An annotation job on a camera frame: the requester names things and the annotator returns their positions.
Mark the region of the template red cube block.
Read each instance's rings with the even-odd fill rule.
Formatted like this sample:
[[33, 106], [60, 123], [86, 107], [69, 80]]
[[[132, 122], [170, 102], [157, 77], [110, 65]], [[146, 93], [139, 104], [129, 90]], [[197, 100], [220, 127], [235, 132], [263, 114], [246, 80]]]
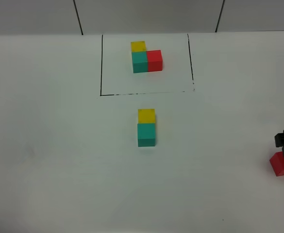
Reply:
[[146, 51], [148, 60], [148, 72], [162, 71], [163, 58], [161, 50]]

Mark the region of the template green cube block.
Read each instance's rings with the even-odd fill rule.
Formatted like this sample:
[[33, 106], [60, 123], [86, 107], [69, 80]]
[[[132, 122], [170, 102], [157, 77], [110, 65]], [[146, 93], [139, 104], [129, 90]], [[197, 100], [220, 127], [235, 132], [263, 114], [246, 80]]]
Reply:
[[147, 52], [132, 52], [133, 73], [148, 72]]

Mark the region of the template yellow cube block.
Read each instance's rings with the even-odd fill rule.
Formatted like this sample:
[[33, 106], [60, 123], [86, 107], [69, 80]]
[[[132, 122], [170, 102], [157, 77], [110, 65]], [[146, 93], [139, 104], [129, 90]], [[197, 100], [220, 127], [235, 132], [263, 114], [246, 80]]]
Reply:
[[131, 52], [143, 52], [146, 51], [145, 41], [134, 41], [131, 42]]

